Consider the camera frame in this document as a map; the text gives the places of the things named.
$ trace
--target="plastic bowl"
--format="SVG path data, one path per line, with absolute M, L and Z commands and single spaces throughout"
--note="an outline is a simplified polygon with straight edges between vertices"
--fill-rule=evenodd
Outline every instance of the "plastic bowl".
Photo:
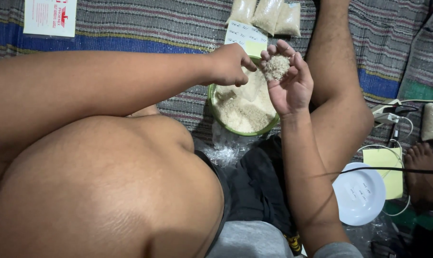
M 256 56 L 250 56 L 251 60 L 254 62 L 255 65 L 259 65 L 259 62 L 261 60 L 261 58 L 256 57 Z M 224 124 L 216 115 L 216 112 L 214 111 L 213 108 L 213 97 L 214 97 L 214 92 L 216 89 L 216 85 L 212 84 L 208 86 L 208 93 L 207 93 L 207 100 L 208 100 L 208 107 L 210 108 L 210 112 L 212 113 L 214 119 L 216 119 L 218 121 L 218 123 L 223 126 L 224 128 L 226 128 L 226 130 L 228 130 L 231 133 L 237 134 L 237 135 L 241 135 L 241 136 L 257 136 L 260 134 L 265 134 L 266 132 L 269 132 L 270 130 L 272 130 L 279 122 L 280 117 L 278 114 L 275 115 L 274 119 L 272 119 L 272 121 L 263 129 L 257 131 L 257 132 L 253 132 L 253 133 L 244 133 L 244 132 L 239 132 L 236 131 L 234 129 L 232 129 L 231 127 L 227 126 L 226 124 Z

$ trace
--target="person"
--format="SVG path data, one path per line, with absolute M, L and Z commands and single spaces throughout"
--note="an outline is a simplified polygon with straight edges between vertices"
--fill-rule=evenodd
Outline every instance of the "person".
M 361 257 L 331 185 L 373 124 L 349 2 L 321 1 L 308 63 L 282 40 L 261 53 L 261 66 L 291 57 L 286 78 L 268 87 L 288 206 L 309 257 Z M 290 257 L 276 227 L 224 223 L 230 181 L 194 154 L 183 125 L 152 107 L 193 85 L 243 85 L 241 65 L 256 69 L 238 44 L 202 55 L 0 60 L 0 257 Z

